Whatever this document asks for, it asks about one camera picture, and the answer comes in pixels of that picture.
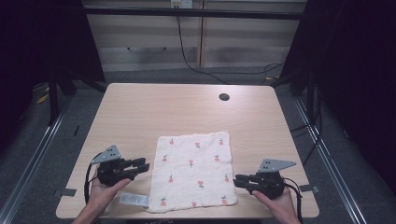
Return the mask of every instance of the tag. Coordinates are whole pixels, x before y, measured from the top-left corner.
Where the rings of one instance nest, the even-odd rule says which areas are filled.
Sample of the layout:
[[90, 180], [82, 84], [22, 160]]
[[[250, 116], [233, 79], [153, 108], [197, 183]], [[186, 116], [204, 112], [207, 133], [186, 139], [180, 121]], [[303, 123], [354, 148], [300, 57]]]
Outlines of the tag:
[[149, 196], [122, 192], [120, 203], [149, 207]]

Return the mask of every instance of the wire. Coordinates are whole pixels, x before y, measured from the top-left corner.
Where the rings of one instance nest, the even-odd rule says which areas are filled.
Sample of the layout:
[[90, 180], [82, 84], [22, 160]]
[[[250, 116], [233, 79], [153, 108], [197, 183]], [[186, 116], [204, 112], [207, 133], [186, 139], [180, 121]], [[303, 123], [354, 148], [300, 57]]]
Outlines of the wire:
[[298, 138], [298, 137], [301, 137], [301, 136], [303, 136], [303, 135], [305, 135], [307, 133], [308, 133], [308, 131], [305, 131], [304, 133], [300, 133], [300, 134], [297, 134], [295, 136], [292, 136], [292, 138]]
[[92, 178], [89, 182], [91, 183], [94, 179], [97, 179], [98, 177], [94, 177]]
[[[96, 157], [98, 157], [100, 154], [101, 153], [97, 154], [95, 157], [93, 157], [92, 160], [96, 159]], [[91, 183], [91, 181], [94, 180], [94, 178], [92, 180], [90, 180], [90, 181], [88, 180], [90, 178], [91, 168], [92, 168], [92, 164], [90, 163], [90, 165], [88, 166], [88, 169], [87, 169], [87, 174], [85, 174], [85, 183], [84, 183], [84, 199], [85, 199], [85, 203], [88, 203], [88, 200], [90, 199], [90, 183]]]
[[311, 123], [303, 124], [302, 126], [299, 126], [299, 127], [297, 127], [297, 128], [290, 129], [290, 132], [292, 133], [292, 132], [295, 132], [295, 131], [299, 131], [299, 130], [301, 130], [301, 129], [310, 127], [311, 125], [312, 125]]
[[302, 215], [302, 212], [301, 212], [301, 203], [302, 203], [301, 199], [303, 198], [303, 196], [301, 195], [300, 187], [292, 179], [289, 179], [289, 178], [283, 178], [283, 179], [284, 180], [287, 179], [287, 180], [293, 182], [293, 184], [296, 186], [296, 187], [294, 187], [294, 186], [292, 186], [290, 184], [284, 183], [284, 185], [286, 187], [288, 187], [290, 189], [293, 189], [294, 192], [296, 193], [296, 198], [297, 198], [297, 218], [299, 219], [300, 223], [303, 224], [303, 215]]
[[178, 37], [179, 37], [179, 39], [180, 39], [181, 53], [182, 53], [182, 55], [183, 55], [184, 63], [185, 63], [192, 71], [194, 71], [194, 72], [196, 72], [196, 73], [200, 73], [200, 74], [209, 75], [209, 76], [211, 76], [211, 77], [217, 79], [218, 81], [220, 81], [220, 82], [222, 82], [222, 83], [224, 83], [224, 84], [230, 85], [230, 83], [228, 83], [228, 82], [226, 82], [226, 81], [220, 79], [219, 77], [214, 76], [214, 74], [215, 74], [215, 75], [221, 75], [221, 74], [233, 74], [233, 75], [258, 75], [258, 74], [265, 74], [265, 78], [264, 78], [263, 82], [261, 82], [261, 83], [259, 84], [259, 86], [260, 86], [260, 85], [262, 85], [262, 84], [265, 82], [265, 80], [266, 80], [266, 73], [267, 73], [267, 72], [276, 69], [276, 68], [279, 67], [280, 65], [283, 65], [283, 63], [270, 63], [270, 64], [267, 64], [267, 65], [264, 66], [264, 71], [260, 71], [260, 72], [250, 72], [250, 73], [247, 73], [247, 72], [211, 72], [211, 73], [208, 73], [208, 72], [204, 72], [204, 71], [200, 71], [200, 70], [194, 69], [194, 68], [192, 68], [192, 67], [189, 65], [189, 63], [187, 62], [186, 54], [185, 54], [185, 52], [184, 52], [183, 39], [182, 39], [182, 37], [181, 37], [180, 17], [177, 17], [177, 29], [178, 29]]
[[305, 166], [306, 162], [309, 160], [311, 157], [312, 153], [314, 152], [315, 148], [318, 146], [319, 141], [321, 140], [321, 135], [322, 135], [322, 116], [321, 116], [321, 94], [317, 90], [317, 113], [319, 117], [319, 130], [318, 134], [316, 135], [317, 140], [315, 141], [315, 144], [312, 146], [312, 148], [309, 150], [308, 156], [306, 156], [305, 160], [303, 161], [303, 166]]

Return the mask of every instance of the beige wall panel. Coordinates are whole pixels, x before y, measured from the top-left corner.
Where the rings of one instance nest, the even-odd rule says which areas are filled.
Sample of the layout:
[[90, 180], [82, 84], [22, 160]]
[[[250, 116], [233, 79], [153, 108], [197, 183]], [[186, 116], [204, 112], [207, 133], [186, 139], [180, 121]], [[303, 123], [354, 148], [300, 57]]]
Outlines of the beige wall panel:
[[[170, 1], [84, 1], [85, 6], [170, 7]], [[175, 17], [87, 15], [97, 48], [179, 47]], [[198, 18], [181, 18], [185, 47], [197, 47]]]
[[[303, 12], [304, 3], [208, 2], [208, 9]], [[205, 47], [289, 47], [298, 21], [206, 18]]]

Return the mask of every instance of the hand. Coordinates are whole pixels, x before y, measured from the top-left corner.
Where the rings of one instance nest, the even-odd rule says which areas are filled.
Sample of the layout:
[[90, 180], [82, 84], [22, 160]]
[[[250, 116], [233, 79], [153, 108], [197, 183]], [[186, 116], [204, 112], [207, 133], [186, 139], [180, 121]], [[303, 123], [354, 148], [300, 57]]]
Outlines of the hand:
[[285, 187], [283, 193], [278, 198], [271, 200], [261, 192], [253, 190], [253, 195], [264, 203], [273, 216], [282, 224], [300, 223], [294, 210], [290, 189]]
[[113, 187], [108, 187], [101, 184], [96, 176], [97, 169], [93, 175], [90, 199], [73, 223], [93, 223], [105, 212], [107, 206], [117, 195], [117, 192], [131, 183], [131, 180], [126, 178], [115, 184]]

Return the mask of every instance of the white cloth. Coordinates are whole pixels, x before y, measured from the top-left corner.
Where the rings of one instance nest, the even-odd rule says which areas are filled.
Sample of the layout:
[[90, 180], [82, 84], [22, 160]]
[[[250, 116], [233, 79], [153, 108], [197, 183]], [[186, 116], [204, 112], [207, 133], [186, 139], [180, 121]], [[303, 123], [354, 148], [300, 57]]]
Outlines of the white cloth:
[[231, 162], [228, 132], [160, 137], [148, 212], [236, 204]]

